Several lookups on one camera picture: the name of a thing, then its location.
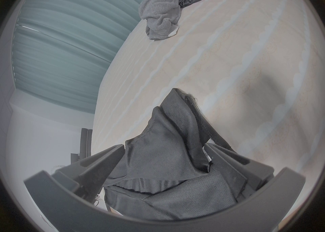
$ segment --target gray waffle-knit towel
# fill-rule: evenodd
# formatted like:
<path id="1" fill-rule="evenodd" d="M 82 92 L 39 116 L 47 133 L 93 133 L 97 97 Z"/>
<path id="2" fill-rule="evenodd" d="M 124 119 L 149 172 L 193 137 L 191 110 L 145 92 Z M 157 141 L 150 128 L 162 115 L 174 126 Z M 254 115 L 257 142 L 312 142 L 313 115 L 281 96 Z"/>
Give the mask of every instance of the gray waffle-knit towel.
<path id="1" fill-rule="evenodd" d="M 146 34 L 150 40 L 166 39 L 175 29 L 181 10 L 178 0 L 143 0 L 139 6 L 141 19 L 147 20 Z"/>

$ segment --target dark gray garment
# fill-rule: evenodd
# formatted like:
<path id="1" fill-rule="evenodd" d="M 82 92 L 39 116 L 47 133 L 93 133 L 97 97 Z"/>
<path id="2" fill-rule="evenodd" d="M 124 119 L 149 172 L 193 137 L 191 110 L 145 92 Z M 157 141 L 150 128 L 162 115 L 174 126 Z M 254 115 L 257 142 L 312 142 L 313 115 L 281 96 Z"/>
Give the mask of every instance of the dark gray garment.
<path id="1" fill-rule="evenodd" d="M 125 142 L 125 155 L 104 183 L 106 203 L 147 220 L 194 218 L 233 206 L 229 186 L 202 150 L 210 138 L 232 150 L 193 97 L 172 89 L 144 131 Z"/>
<path id="2" fill-rule="evenodd" d="M 146 34 L 150 40 L 163 40 L 173 31 L 181 10 L 178 0 L 143 0 L 139 5 L 141 19 L 147 20 Z"/>

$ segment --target mattress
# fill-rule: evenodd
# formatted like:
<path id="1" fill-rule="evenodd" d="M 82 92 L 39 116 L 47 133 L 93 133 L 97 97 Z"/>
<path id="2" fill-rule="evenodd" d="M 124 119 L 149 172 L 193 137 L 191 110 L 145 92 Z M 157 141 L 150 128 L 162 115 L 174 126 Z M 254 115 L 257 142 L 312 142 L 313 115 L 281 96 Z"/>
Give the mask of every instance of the mattress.
<path id="1" fill-rule="evenodd" d="M 238 153 L 289 167 L 306 184 L 325 163 L 325 39 L 303 0 L 202 0 L 178 33 L 149 40 L 142 20 L 100 85 L 92 154 L 139 135 L 172 88 L 192 94 Z"/>

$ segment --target teal curtain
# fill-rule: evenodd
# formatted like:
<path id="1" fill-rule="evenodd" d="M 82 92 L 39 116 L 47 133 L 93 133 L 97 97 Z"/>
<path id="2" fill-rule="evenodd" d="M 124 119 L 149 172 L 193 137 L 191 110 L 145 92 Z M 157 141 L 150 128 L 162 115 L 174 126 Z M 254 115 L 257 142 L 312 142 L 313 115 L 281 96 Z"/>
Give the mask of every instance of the teal curtain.
<path id="1" fill-rule="evenodd" d="M 95 112 L 100 83 L 142 0 L 26 0 L 12 47 L 16 88 Z"/>

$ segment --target beige bed sheet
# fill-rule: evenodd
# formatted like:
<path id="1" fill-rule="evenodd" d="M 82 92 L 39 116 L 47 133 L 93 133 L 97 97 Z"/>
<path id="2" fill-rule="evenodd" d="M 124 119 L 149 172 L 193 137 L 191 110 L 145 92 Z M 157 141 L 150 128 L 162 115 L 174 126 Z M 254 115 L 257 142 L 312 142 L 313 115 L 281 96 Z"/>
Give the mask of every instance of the beige bed sheet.
<path id="1" fill-rule="evenodd" d="M 238 152 L 306 176 L 325 162 L 325 39 L 303 0 L 203 0 L 182 10 L 177 35 L 152 41 L 142 20 L 109 67 L 92 154 L 139 135 L 172 88 L 191 93 Z"/>

